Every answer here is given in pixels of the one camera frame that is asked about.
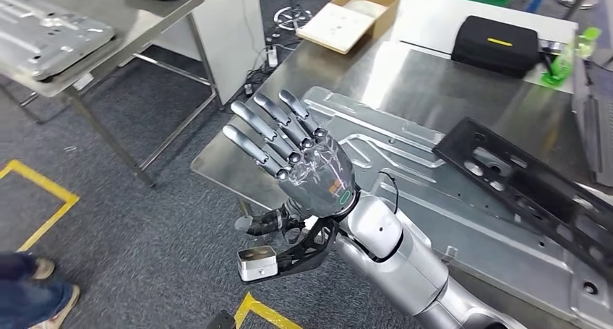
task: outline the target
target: robotic arm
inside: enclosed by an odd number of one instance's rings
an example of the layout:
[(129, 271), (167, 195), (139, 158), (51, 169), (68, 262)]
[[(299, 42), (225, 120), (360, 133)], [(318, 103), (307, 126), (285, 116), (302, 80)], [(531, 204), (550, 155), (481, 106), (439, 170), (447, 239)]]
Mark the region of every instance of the robotic arm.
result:
[(232, 104), (234, 113), (264, 138), (275, 157), (237, 128), (223, 128), (224, 135), (275, 177), (289, 196), (281, 208), (259, 218), (238, 219), (236, 228), (251, 235), (286, 234), (302, 229), (308, 217), (318, 219), (302, 241), (279, 255), (267, 246), (240, 251), (243, 282), (312, 270), (335, 246), (347, 262), (425, 328), (525, 329), (453, 280), (428, 237), (404, 213), (360, 190), (349, 157), (298, 98), (287, 90), (279, 98), (293, 116), (263, 94), (257, 93), (254, 101), (276, 121), (289, 142), (243, 103)]

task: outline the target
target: blue jeans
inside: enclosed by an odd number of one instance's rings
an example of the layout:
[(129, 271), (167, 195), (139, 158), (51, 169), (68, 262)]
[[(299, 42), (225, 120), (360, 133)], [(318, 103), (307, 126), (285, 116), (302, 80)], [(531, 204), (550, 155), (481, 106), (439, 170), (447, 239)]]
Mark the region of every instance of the blue jeans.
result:
[(44, 322), (64, 308), (72, 285), (64, 282), (34, 284), (36, 257), (0, 253), (0, 328), (23, 329)]

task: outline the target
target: green indicator ring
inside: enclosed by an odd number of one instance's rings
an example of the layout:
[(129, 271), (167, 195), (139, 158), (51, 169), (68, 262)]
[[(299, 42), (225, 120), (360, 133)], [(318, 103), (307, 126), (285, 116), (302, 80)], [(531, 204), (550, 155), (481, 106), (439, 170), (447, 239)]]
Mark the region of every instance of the green indicator ring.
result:
[(349, 192), (348, 190), (346, 190), (343, 195), (340, 197), (340, 199), (338, 200), (338, 202), (341, 205), (345, 205), (345, 202), (347, 202), (347, 200), (349, 200), (349, 198), (351, 197), (351, 192)]

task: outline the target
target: cardboard box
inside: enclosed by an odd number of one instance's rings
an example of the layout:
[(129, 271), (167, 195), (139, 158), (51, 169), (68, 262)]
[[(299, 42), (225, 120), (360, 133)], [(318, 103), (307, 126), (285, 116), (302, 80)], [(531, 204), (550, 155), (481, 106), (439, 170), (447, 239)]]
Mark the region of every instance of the cardboard box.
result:
[(396, 18), (400, 0), (332, 0), (296, 34), (318, 45), (348, 53), (360, 38), (378, 38)]

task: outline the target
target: shoe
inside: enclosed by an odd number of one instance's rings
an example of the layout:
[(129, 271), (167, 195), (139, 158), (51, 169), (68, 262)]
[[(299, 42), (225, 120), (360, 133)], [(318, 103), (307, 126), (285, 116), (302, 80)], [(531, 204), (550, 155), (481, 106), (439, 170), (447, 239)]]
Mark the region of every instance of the shoe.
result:
[(63, 309), (60, 309), (57, 315), (44, 322), (40, 322), (33, 327), (30, 327), (30, 329), (59, 329), (60, 325), (66, 319), (68, 312), (70, 312), (70, 310), (77, 303), (80, 294), (81, 289), (79, 286), (72, 285), (72, 295), (70, 296), (70, 300), (68, 300), (68, 304), (66, 304)]
[(36, 258), (36, 271), (34, 272), (34, 275), (32, 275), (32, 279), (44, 280), (45, 278), (51, 276), (55, 269), (55, 264), (49, 259)]

